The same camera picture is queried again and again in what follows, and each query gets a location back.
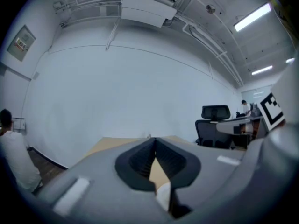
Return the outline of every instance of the fluorescent light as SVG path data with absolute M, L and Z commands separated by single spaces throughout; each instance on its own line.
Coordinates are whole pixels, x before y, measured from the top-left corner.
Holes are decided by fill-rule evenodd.
M 293 63 L 293 61 L 295 61 L 295 58 L 290 58 L 286 60 L 286 63 Z
M 263 93 L 263 91 L 262 92 L 258 92 L 258 93 L 254 93 L 253 95 L 258 95 L 258 94 L 262 94 Z
M 272 69 L 272 67 L 273 67 L 273 66 L 271 65 L 271 66 L 262 68 L 262 69 L 260 69 L 260 70 L 254 71 L 254 72 L 252 72 L 252 75 L 254 76 L 254 75 L 258 74 L 258 73 L 264 72 L 264 71 L 266 71 L 266 70 L 270 70 L 270 69 Z
M 241 21 L 239 21 L 237 24 L 234 25 L 234 27 L 235 27 L 235 29 L 238 32 L 241 29 L 243 29 L 244 27 L 246 27 L 249 24 L 251 24 L 252 22 L 254 22 L 256 19 L 264 16 L 265 14 L 267 14 L 270 11 L 271 11 L 270 4 L 267 3 L 267 4 L 263 5 L 263 6 L 261 6 L 256 11 L 252 12 L 250 15 L 248 15 L 247 17 L 245 17 Z

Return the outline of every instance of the black hair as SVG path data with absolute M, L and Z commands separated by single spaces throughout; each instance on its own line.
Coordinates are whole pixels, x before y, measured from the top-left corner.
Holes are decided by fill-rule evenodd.
M 12 122 L 11 112 L 9 112 L 7 109 L 2 110 L 0 112 L 0 122 L 4 128 L 10 127 Z

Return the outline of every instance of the man in white shirt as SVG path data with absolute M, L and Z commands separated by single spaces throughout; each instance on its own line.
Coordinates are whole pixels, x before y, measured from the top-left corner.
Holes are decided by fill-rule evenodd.
M 242 100 L 243 112 L 246 116 L 251 115 L 250 104 L 248 104 L 245 100 Z
M 42 186 L 41 176 L 34 166 L 27 148 L 28 143 L 21 133 L 12 132 L 12 115 L 4 109 L 0 113 L 2 129 L 0 130 L 0 145 L 8 165 L 15 176 L 18 186 L 33 192 Z

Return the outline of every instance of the table surface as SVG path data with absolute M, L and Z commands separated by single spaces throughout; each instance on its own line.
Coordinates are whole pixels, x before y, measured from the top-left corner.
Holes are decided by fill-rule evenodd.
M 168 138 L 173 141 L 178 141 L 187 145 L 195 145 L 193 143 L 190 143 L 184 139 L 181 139 L 177 136 L 166 136 L 163 138 Z M 127 144 L 130 142 L 134 142 L 137 140 L 146 140 L 146 138 L 109 138 L 104 137 L 100 139 L 87 153 L 84 157 L 87 157 L 88 155 L 91 155 L 96 152 L 100 152 L 106 149 L 110 149 L 113 147 L 117 147 L 123 144 Z M 151 166 L 151 172 L 149 176 L 149 180 L 152 181 L 156 185 L 156 190 L 161 187 L 163 184 L 169 182 L 169 179 L 167 178 L 165 172 L 161 168 L 159 162 L 155 158 L 152 166 Z

